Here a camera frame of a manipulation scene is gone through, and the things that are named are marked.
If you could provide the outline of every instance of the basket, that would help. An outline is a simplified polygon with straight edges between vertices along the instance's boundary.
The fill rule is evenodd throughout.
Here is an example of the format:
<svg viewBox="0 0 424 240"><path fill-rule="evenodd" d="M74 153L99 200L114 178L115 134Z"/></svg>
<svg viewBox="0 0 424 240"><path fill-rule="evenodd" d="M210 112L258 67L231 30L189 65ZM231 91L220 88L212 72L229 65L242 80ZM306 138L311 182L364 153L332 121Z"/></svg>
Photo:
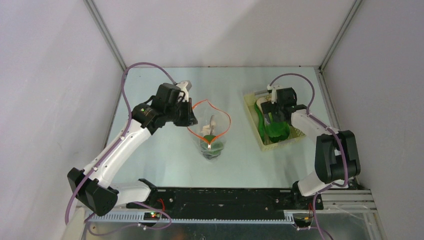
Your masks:
<svg viewBox="0 0 424 240"><path fill-rule="evenodd" d="M269 137L265 135L265 143L262 142L261 136L258 132L258 115L255 112L255 103L256 101L261 98L265 97L267 100L271 99L271 94L269 94L267 91L260 91L256 93L249 93L244 95L244 110L247 115L247 119L250 123L250 126L253 130L253 134L256 138L257 143L259 144L259 147L262 151L268 151L271 149L279 148L288 144L293 144L299 142L303 137L305 137L305 134L300 131L299 129L290 126L290 135L288 138L284 141L273 143L270 141Z"/></svg>

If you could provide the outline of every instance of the wire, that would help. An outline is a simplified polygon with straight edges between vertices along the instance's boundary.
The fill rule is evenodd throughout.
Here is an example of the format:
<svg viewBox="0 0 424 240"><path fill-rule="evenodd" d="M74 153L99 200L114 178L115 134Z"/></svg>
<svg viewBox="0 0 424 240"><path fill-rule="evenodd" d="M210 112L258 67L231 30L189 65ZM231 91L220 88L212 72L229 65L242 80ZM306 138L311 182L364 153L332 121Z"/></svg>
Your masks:
<svg viewBox="0 0 424 240"><path fill-rule="evenodd" d="M121 93L122 93L122 97L123 100L125 101L125 105L126 108L128 110L128 121L126 122L124 131L121 134L121 137L125 138L125 135L127 134L128 129L130 128L130 124L131 124L131 119L132 119L132 115L131 115L131 107L130 107L130 103L128 102L127 96L125 95L125 80L127 78L128 72L130 71L130 69L136 67L136 66L140 66L140 65L149 65L149 66L153 66L155 68L160 69L163 73L165 73L165 75L169 78L169 80L175 85L177 84L174 79L171 77L171 75L169 75L169 73L167 73L167 71L165 71L165 69L163 69L162 67L160 67L159 65L156 65L154 63L150 63L150 62L137 62L134 63L133 65L127 67L125 69L125 71L122 74L121 77L121 83L120 83L120 88L121 88ZM98 162L90 169L90 171L88 171L88 173L85 175L85 177L81 180L81 182L79 182L78 186L76 186L75 190L72 193L72 196L69 199L69 202L67 204L66 207L66 211L65 211L65 224L69 223L69 213L71 211L71 206L72 203L74 202L75 197L77 196L78 192L80 191L81 187L84 185L84 183L87 181L87 179L89 179L90 175L94 172L94 169L97 168L98 166L100 166L100 164L106 159L106 157L118 146L118 144L121 142L121 138L118 137L118 139L113 143L113 145L106 151L106 153L101 156L101 158L98 160Z"/></svg>
<svg viewBox="0 0 424 240"><path fill-rule="evenodd" d="M159 203L161 203L161 204L162 204L162 211L164 211L164 212L165 212L165 203L164 203L164 201L162 200L162 198L159 198L157 201L158 201Z"/></svg>
<svg viewBox="0 0 424 240"><path fill-rule="evenodd" d="M135 226L137 226L137 227L141 227L141 226L143 226L143 229L161 230L161 229L166 229L167 227L169 227L169 226L172 224L172 218L171 218L168 214L166 214L164 211L161 211L161 210L159 210L159 209L153 208L153 207L148 206L148 205L146 205L146 204L144 204L144 203L142 203L142 202L139 202L139 201L135 201L135 202L133 202L133 203L135 203L135 204L137 204L137 205L140 205L140 206L143 206L143 207L145 207L145 208L147 208L147 209L150 209L150 210L152 210L152 211L155 211L155 212L158 212L158 213L162 214L162 216L165 216L167 219L169 219L169 223L168 223L167 225L165 225L165 226L161 226L161 227L151 227L151 226L143 225L143 224L141 224L141 223L131 223L131 224L128 224L128 225L125 225L125 226L119 227L119 228L117 228L117 229L115 229L115 230L112 230L112 231L110 231L110 232L106 232L106 233L94 233L94 232L91 230L91 223L89 223L89 225L88 225L88 232L89 232L91 235L93 235L93 236L96 236L96 237L102 237L102 236L106 236L106 235L109 235L109 234L116 233L116 232L118 232L118 231L121 231L121 230L126 229L126 228L129 228L129 227L135 227Z"/></svg>

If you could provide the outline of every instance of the plastic bag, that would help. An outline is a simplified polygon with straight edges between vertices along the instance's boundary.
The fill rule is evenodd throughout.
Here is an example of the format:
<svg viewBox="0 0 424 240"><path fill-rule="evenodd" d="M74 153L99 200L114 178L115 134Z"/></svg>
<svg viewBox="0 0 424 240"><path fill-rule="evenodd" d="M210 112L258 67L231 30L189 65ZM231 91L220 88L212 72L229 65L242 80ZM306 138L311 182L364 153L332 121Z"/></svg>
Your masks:
<svg viewBox="0 0 424 240"><path fill-rule="evenodd" d="M193 113L198 124L187 129L203 157L209 161L216 160L225 148L225 134L231 126L230 115L207 99L193 105Z"/></svg>

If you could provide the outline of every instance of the white plastic basket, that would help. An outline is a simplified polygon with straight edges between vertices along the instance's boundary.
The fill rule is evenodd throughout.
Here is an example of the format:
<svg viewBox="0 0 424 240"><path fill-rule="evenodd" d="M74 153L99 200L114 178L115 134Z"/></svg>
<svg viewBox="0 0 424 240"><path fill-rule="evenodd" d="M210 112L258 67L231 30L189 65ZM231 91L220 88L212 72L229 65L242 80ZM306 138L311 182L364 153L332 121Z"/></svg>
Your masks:
<svg viewBox="0 0 424 240"><path fill-rule="evenodd" d="M256 92L256 93L249 93L244 95L244 110L247 115L247 119L249 120L250 126L252 127L253 134L256 138L257 143L259 144L259 147L262 151L268 151L271 149L275 149L278 147L282 147L288 144L293 144L298 141L300 141L305 134L300 131L299 129L290 126L290 135L288 138L284 141L273 143L270 141L269 137L265 135L265 143L262 142L261 136L259 135L258 131L258 114L255 111L255 103L256 101L261 98L265 97L266 99L271 99L271 94L268 92Z"/></svg>

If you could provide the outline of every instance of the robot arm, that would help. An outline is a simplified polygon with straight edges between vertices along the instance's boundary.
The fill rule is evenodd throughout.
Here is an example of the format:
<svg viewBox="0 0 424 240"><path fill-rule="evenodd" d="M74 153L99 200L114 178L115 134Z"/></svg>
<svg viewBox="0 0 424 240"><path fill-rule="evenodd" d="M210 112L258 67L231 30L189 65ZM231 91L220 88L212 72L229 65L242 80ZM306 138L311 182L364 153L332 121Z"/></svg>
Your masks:
<svg viewBox="0 0 424 240"><path fill-rule="evenodd" d="M86 174L93 170L76 198L98 216L107 214L114 206L144 202L150 193L150 188L145 183L137 181L111 185L112 180L129 156L165 123L173 122L179 127L197 124L188 93L191 86L189 81L177 85L163 83L156 95L134 107L129 128L124 136L122 132L125 129L82 170L73 168L69 171L68 181L72 191L75 191ZM96 167L98 161L107 153L105 159Z"/></svg>
<svg viewBox="0 0 424 240"><path fill-rule="evenodd" d="M342 156L336 155L339 146L329 131L332 130L341 141L344 150L348 177L357 176L361 172L355 135L349 131L340 131L333 127L324 127L312 113L307 113L305 105L297 105L297 95L293 88L282 88L280 85L268 86L271 92L272 114L280 116L289 125L301 130L315 143L315 169L307 177L297 182L300 194L304 197L314 195L334 181L344 179L345 171Z"/></svg>

